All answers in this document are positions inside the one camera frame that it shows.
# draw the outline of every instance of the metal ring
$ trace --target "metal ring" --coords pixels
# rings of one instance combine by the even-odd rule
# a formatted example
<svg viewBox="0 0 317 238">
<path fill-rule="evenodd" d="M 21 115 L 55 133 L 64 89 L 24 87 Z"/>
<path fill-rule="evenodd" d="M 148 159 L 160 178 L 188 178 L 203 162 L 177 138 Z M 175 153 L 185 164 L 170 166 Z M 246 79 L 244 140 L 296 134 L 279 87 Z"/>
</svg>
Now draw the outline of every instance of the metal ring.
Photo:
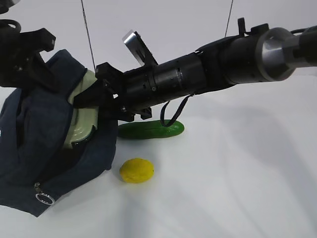
<svg viewBox="0 0 317 238">
<path fill-rule="evenodd" d="M 46 202 L 46 201 L 40 199 L 40 196 L 47 197 L 47 198 L 51 201 L 51 203 Z M 46 204 L 46 205 L 54 205 L 54 204 L 55 204 L 55 199 L 52 198 L 51 196 L 45 194 L 45 193 L 42 193 L 42 192 L 41 192 L 41 193 L 38 193 L 38 194 L 35 195 L 35 197 L 36 197 L 37 200 L 39 200 L 40 202 L 42 202 L 42 203 L 44 203 L 44 204 Z"/>
</svg>

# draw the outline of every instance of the dark blue jacket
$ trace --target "dark blue jacket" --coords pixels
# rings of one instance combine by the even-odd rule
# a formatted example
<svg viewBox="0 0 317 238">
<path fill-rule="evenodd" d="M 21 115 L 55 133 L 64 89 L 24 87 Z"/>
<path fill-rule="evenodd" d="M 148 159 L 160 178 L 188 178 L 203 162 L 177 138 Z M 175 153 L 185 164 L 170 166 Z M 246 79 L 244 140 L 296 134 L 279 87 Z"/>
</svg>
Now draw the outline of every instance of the dark blue jacket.
<svg viewBox="0 0 317 238">
<path fill-rule="evenodd" d="M 73 112 L 67 99 L 87 70 L 66 50 L 47 64 L 60 83 L 59 93 L 16 89 L 0 114 L 0 205 L 36 217 L 49 208 L 36 199 L 36 182 L 59 199 L 111 169 L 117 137 L 117 121 L 99 119 L 81 151 L 69 155 L 62 150 Z"/>
</svg>

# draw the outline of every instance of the white surface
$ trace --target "white surface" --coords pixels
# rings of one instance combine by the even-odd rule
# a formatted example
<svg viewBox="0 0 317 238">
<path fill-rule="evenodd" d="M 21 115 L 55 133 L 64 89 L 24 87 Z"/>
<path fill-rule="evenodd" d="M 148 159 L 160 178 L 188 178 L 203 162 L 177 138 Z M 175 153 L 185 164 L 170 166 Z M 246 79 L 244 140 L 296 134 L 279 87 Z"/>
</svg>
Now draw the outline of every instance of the white surface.
<svg viewBox="0 0 317 238">
<path fill-rule="evenodd" d="M 236 34 L 238 16 L 247 17 L 248 27 L 312 25 L 316 7 L 308 3 L 236 0 L 229 33 Z M 96 62 L 137 67 L 121 42 L 131 28 L 158 62 L 189 53 L 223 37 L 229 7 L 229 0 L 86 1 Z M 7 16 L 25 30 L 47 27 L 57 36 L 56 48 L 68 48 L 91 68 L 79 1 L 25 0 Z M 316 237 L 316 80 L 294 76 L 190 99 L 180 118 L 186 126 L 181 136 L 119 141 L 112 171 L 38 219 L 1 207 L 1 237 Z M 171 103 L 169 115 L 178 103 Z M 160 108 L 154 108 L 154 119 Z M 133 157 L 153 161 L 151 181 L 131 185 L 118 179 L 121 164 Z"/>
</svg>

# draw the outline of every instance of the thin cable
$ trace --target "thin cable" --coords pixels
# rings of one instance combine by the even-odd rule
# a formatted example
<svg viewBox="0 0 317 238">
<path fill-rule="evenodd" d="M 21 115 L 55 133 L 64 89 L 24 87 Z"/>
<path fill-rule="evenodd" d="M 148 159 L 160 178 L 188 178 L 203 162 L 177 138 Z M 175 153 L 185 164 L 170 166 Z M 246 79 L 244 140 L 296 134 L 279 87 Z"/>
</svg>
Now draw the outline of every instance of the thin cable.
<svg viewBox="0 0 317 238">
<path fill-rule="evenodd" d="M 83 17 L 84 17 L 84 21 L 85 21 L 85 27 L 86 27 L 86 32 L 87 32 L 87 37 L 88 37 L 88 42 L 89 42 L 89 47 L 90 47 L 90 54 L 91 54 L 91 58 L 93 60 L 94 71 L 96 71 L 94 53 L 93 53 L 93 48 L 91 46 L 91 41 L 90 41 L 90 35 L 89 35 L 89 30 L 88 30 L 87 18 L 86 18 L 86 14 L 85 14 L 84 2 L 83 2 L 83 0 L 80 0 L 80 1 L 81 1 L 81 7 L 83 9 Z"/>
<path fill-rule="evenodd" d="M 230 11 L 229 11 L 229 16 L 228 16 L 228 21 L 227 21 L 227 27 L 226 27 L 226 33 L 224 34 L 225 37 L 227 36 L 227 32 L 228 32 L 229 21 L 230 21 L 231 12 L 232 12 L 232 6 L 233 6 L 233 0 L 231 1 Z"/>
</svg>

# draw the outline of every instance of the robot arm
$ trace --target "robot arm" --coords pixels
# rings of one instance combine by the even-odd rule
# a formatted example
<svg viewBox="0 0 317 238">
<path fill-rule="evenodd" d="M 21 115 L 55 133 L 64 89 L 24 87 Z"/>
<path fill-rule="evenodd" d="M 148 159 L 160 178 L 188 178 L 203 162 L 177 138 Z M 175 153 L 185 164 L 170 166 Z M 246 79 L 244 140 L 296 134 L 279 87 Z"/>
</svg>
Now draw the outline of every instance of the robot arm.
<svg viewBox="0 0 317 238">
<path fill-rule="evenodd" d="M 137 32 L 123 40 L 140 68 L 118 71 L 108 63 L 97 66 L 97 82 L 75 97 L 78 108 L 98 105 L 105 118 L 133 121 L 152 117 L 151 106 L 170 100 L 232 87 L 236 84 L 287 79 L 296 68 L 317 66 L 317 27 L 302 34 L 267 24 L 245 29 L 238 20 L 239 34 L 200 47 L 189 55 L 157 64 Z M 177 119 L 188 97 L 173 117 Z M 161 121 L 166 105 L 161 113 Z"/>
<path fill-rule="evenodd" d="M 0 13 L 17 2 L 0 0 Z M 187 96 L 172 123 L 190 96 L 236 84 L 281 81 L 298 67 L 317 66 L 317 26 L 290 32 L 263 24 L 247 32 L 241 18 L 238 28 L 236 36 L 162 64 L 156 62 L 140 35 L 132 31 L 123 40 L 141 67 L 123 73 L 108 63 L 98 65 L 97 81 L 77 95 L 73 105 L 99 106 L 105 119 L 133 121 L 135 114 L 151 118 L 151 106 Z M 53 50 L 55 36 L 46 29 L 25 33 L 20 30 L 16 21 L 0 20 L 0 86 L 42 86 L 58 91 L 53 74 L 39 54 Z"/>
</svg>

